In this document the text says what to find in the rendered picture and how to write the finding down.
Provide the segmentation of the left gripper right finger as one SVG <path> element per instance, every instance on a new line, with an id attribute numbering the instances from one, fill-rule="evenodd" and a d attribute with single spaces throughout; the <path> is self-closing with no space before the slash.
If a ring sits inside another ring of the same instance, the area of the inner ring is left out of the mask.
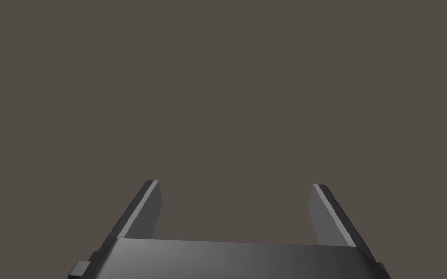
<path id="1" fill-rule="evenodd" d="M 308 212 L 320 245 L 366 247 L 360 233 L 326 185 L 311 186 Z"/>

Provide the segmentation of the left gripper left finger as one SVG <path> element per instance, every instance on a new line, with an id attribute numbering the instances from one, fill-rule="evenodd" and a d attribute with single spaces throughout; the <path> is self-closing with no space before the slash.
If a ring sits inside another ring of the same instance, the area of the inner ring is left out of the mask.
<path id="1" fill-rule="evenodd" d="M 163 200 L 158 180 L 148 180 L 117 221 L 109 239 L 152 239 Z"/>

